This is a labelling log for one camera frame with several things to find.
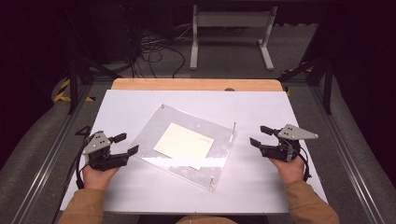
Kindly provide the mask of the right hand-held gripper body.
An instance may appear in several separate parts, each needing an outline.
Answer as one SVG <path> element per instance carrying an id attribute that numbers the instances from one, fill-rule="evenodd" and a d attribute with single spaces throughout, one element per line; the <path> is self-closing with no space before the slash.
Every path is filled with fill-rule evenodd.
<path id="1" fill-rule="evenodd" d="M 261 153 L 264 157 L 279 161 L 292 161 L 300 155 L 301 140 L 317 139 L 316 133 L 311 133 L 300 127 L 286 124 L 276 136 L 277 146 L 262 145 Z"/>

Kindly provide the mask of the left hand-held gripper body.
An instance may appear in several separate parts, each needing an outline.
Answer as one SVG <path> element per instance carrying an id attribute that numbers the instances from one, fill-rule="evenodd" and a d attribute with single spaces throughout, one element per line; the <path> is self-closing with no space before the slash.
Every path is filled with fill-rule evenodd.
<path id="1" fill-rule="evenodd" d="M 98 131 L 85 142 L 82 155 L 92 169 L 106 171 L 127 164 L 130 157 L 127 153 L 117 155 L 110 153 L 110 147 L 113 143 L 109 141 L 109 138 L 103 131 Z"/>

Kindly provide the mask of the picture card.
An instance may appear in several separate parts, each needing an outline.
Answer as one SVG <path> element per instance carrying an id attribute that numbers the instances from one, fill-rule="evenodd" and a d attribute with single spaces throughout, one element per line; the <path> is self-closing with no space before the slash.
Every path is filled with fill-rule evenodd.
<path id="1" fill-rule="evenodd" d="M 184 166 L 200 170 L 213 143 L 212 138 L 171 122 L 153 149 Z"/>

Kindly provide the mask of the clear acrylic picture frame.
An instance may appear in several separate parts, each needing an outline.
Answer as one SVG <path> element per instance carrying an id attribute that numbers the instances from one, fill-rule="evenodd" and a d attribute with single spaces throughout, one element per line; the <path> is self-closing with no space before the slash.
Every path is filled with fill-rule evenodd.
<path id="1" fill-rule="evenodd" d="M 214 140 L 200 170 L 184 166 L 153 149 L 171 122 Z M 138 152 L 135 155 L 173 175 L 213 191 L 219 183 L 236 136 L 235 127 L 224 127 L 170 105 L 160 105 L 135 138 L 134 144 L 138 146 Z"/>

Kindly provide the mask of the person's left hand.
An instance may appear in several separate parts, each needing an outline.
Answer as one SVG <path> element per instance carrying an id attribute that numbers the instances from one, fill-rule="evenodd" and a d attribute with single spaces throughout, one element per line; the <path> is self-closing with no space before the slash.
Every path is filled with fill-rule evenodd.
<path id="1" fill-rule="evenodd" d="M 106 191 L 110 185 L 112 177 L 118 172 L 119 168 L 113 168 L 106 171 L 97 171 L 86 166 L 83 170 L 83 182 L 85 189 L 98 189 Z"/>

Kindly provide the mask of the person's right hand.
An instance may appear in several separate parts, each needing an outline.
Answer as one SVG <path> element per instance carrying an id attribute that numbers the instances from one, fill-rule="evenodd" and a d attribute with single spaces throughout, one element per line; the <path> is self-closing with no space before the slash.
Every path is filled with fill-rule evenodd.
<path id="1" fill-rule="evenodd" d="M 304 161 L 301 158 L 296 158 L 289 162 L 271 159 L 270 162 L 278 170 L 280 178 L 285 185 L 304 180 Z"/>

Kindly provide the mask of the white board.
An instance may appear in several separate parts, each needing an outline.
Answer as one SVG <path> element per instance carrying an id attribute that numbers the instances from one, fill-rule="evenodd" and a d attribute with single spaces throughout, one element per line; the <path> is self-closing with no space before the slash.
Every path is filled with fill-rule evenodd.
<path id="1" fill-rule="evenodd" d="M 281 129 L 297 120 L 283 91 L 109 90 L 93 124 L 107 136 L 127 133 L 112 146 L 123 153 L 160 105 L 170 105 L 224 127 L 237 136 L 215 190 L 210 191 L 132 156 L 112 178 L 105 209 L 120 214 L 259 215 L 283 214 L 288 205 L 275 166 L 249 138 L 274 146 L 261 126 Z"/>

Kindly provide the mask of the yellow black floor tape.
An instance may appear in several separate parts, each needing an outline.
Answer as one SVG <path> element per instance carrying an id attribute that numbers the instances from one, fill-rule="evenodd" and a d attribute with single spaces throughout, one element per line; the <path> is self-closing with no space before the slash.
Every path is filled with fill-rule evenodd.
<path id="1" fill-rule="evenodd" d="M 70 79 L 67 78 L 64 81 L 64 83 L 61 85 L 61 88 L 56 93 L 56 95 L 54 97 L 54 102 L 70 102 L 71 101 L 70 96 L 64 95 L 64 93 L 65 93 L 66 89 L 69 87 L 69 85 L 70 85 Z"/>
<path id="2" fill-rule="evenodd" d="M 291 73 L 296 73 L 296 74 L 300 74 L 302 72 L 304 72 L 305 70 L 309 69 L 312 67 L 311 63 L 303 63 L 300 66 L 294 68 L 294 69 L 286 69 L 282 72 L 282 76 L 291 74 Z"/>

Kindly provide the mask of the black metal stand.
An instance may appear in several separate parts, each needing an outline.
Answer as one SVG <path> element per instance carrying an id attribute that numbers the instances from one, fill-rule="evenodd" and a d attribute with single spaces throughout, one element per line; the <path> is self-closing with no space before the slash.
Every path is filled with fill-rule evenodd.
<path id="1" fill-rule="evenodd" d="M 89 67 L 93 67 L 104 75 L 114 79 L 120 78 L 117 73 L 105 68 L 99 63 L 96 63 L 85 57 L 75 57 L 69 64 L 69 80 L 70 80 L 70 109 L 72 114 L 78 107 L 80 97 L 78 96 L 78 78 L 81 79 L 84 86 L 91 85 L 94 81 L 93 74 L 89 71 Z"/>
<path id="2" fill-rule="evenodd" d="M 305 83 L 308 86 L 317 86 L 319 82 L 324 79 L 324 90 L 322 96 L 322 104 L 328 115 L 331 111 L 331 96 L 332 96 L 332 61 L 329 58 L 316 58 L 312 61 L 306 62 L 311 63 L 311 72 L 305 79 Z M 279 77 L 279 82 L 285 82 L 293 77 L 296 77 L 296 73 L 291 73 L 285 76 Z"/>

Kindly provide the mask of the wooden table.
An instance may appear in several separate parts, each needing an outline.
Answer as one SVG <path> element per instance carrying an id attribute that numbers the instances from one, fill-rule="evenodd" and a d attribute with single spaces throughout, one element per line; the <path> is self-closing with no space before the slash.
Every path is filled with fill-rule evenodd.
<path id="1" fill-rule="evenodd" d="M 134 91 L 283 91 L 276 79 L 117 78 L 112 90 Z"/>

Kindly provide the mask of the person's lap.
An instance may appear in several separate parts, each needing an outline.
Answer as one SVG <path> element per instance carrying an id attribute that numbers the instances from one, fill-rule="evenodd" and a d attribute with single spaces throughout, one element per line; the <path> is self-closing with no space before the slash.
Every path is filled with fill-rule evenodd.
<path id="1" fill-rule="evenodd" d="M 183 217 L 182 219 L 177 221 L 176 224 L 237 224 L 237 223 L 228 219 L 227 217 L 190 215 Z"/>

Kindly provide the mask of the white metal stand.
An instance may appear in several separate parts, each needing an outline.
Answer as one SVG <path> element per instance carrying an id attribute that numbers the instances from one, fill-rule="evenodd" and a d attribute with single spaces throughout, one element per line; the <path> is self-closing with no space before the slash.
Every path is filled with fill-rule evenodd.
<path id="1" fill-rule="evenodd" d="M 264 35 L 258 40 L 262 59 L 268 71 L 273 71 L 274 64 L 269 54 L 267 44 L 275 22 L 277 7 L 258 12 L 225 12 L 225 11 L 200 11 L 198 6 L 193 6 L 192 12 L 192 45 L 190 70 L 198 68 L 199 40 L 198 29 L 200 27 L 254 27 L 263 28 Z"/>

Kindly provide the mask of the aluminium rail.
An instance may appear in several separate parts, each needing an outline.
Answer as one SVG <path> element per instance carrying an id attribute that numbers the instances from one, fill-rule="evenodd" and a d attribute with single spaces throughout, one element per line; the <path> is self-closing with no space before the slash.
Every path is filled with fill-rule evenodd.
<path id="1" fill-rule="evenodd" d="M 332 137 L 336 143 L 337 153 L 346 169 L 348 178 L 361 202 L 361 205 L 366 216 L 369 219 L 369 222 L 371 224 L 385 224 L 385 220 L 380 214 L 380 211 L 375 204 L 373 196 L 368 190 L 367 185 L 363 180 L 356 163 L 353 161 L 347 144 L 343 139 L 334 119 L 332 118 L 332 115 L 329 115 L 327 113 L 327 110 L 323 105 L 323 97 L 321 96 L 319 89 L 317 87 L 309 87 L 308 89 L 316 105 L 318 106 L 318 109 L 323 119 L 325 120 L 328 128 L 330 129 Z"/>
<path id="2" fill-rule="evenodd" d="M 18 212 L 12 219 L 11 224 L 25 224 L 27 218 L 30 216 L 35 203 L 38 200 L 38 197 L 40 196 L 48 178 L 50 177 L 50 173 L 52 172 L 55 162 L 59 157 L 61 148 L 65 142 L 65 138 L 68 135 L 79 110 L 82 108 L 86 97 L 90 93 L 91 88 L 91 85 L 83 85 L 81 87 L 80 93 L 77 94 L 77 100 L 71 103 L 70 106 L 73 107 L 73 111 L 65 117 L 64 123 L 61 126 L 60 131 L 57 133 L 56 138 L 49 149 L 47 157 L 44 159 L 40 169 L 36 173 L 35 179 L 27 191 L 18 209 Z"/>

